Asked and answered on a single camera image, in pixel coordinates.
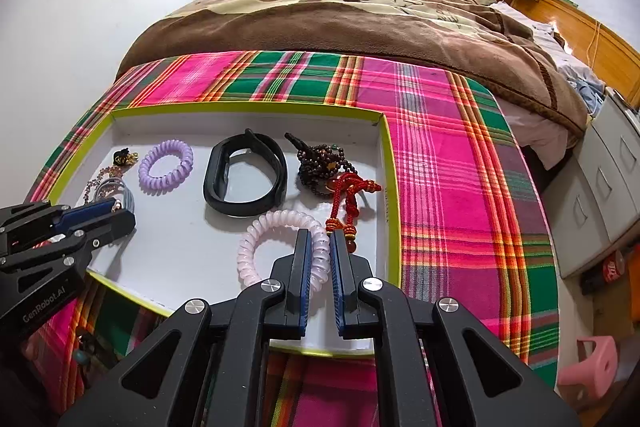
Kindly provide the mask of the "black hair tie teal bead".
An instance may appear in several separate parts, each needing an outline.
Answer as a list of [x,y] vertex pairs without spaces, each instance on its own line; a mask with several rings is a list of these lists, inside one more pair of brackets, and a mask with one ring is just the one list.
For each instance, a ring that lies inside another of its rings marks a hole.
[[112,369],[118,362],[117,355],[104,337],[89,332],[85,327],[75,329],[78,347],[73,352],[73,358],[78,365],[99,367],[102,371]]

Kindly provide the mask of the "black wristband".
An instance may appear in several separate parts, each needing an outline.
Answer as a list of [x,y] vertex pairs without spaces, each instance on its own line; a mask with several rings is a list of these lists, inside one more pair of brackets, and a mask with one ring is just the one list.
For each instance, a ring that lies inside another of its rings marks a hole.
[[268,135],[245,129],[210,151],[203,196],[223,215],[257,217],[282,205],[287,187],[283,150]]

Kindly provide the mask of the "plaid pink green cloth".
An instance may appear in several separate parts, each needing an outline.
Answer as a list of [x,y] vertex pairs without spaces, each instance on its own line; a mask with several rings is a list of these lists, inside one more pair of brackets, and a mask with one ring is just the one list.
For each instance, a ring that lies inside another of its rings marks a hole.
[[[443,69],[320,52],[234,51],[120,66],[113,87],[50,156],[30,200],[54,181],[115,109],[192,102],[314,103],[386,116],[399,188],[401,287],[451,296],[552,389],[559,310],[553,248],[538,192],[491,93]],[[72,351],[76,326],[126,355],[160,324],[98,282],[35,335],[35,369],[54,413],[85,391]],[[266,426],[377,426],[371,361],[272,352]]]

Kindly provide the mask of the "yellow-green shallow box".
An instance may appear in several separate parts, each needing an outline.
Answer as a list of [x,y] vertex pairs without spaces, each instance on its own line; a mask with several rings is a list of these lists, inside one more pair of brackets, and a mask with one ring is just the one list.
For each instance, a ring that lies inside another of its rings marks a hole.
[[247,217],[214,209],[204,197],[204,181],[213,148],[251,131],[273,139],[286,160],[288,184],[282,208],[324,222],[333,211],[329,200],[303,187],[294,141],[333,144],[364,179],[380,191],[359,193],[357,254],[376,277],[400,280],[399,200],[390,124],[370,109],[257,102],[186,103],[116,110],[92,130],[73,153],[50,192],[51,202],[80,205],[86,187],[122,148],[145,155],[176,139],[194,156],[189,176],[170,190],[144,191],[136,170],[124,181],[134,199],[136,228],[120,241],[100,248],[88,272],[120,295],[158,314],[169,315],[191,298],[209,303],[242,291],[236,257],[247,244]]

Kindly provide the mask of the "pink plastic stool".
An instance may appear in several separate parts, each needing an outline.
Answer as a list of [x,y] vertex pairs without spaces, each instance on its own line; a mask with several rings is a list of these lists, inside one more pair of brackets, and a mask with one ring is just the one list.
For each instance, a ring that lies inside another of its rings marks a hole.
[[592,346],[590,355],[559,370],[558,386],[580,386],[589,400],[602,399],[613,384],[618,367],[618,354],[612,336],[582,336],[576,340],[579,349]]

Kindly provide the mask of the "grey bedside cabinet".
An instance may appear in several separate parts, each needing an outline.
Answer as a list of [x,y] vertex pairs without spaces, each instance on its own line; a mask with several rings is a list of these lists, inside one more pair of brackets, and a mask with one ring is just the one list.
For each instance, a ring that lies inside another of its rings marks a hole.
[[608,88],[598,115],[542,193],[560,277],[639,238],[639,114]]

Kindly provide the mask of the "brown beige blanket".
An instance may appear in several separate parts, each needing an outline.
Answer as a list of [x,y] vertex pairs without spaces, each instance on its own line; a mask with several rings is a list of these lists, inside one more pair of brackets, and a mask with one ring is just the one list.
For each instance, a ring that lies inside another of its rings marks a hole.
[[194,0],[136,39],[119,72],[222,51],[309,51],[434,66],[584,135],[588,109],[524,24],[474,0]]

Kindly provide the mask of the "wooden headboard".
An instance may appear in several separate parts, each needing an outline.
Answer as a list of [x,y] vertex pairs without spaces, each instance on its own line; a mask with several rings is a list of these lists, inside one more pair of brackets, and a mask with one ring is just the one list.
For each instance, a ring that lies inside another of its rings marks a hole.
[[626,40],[588,14],[562,0],[508,0],[531,20],[555,24],[573,54],[639,108],[640,56]]

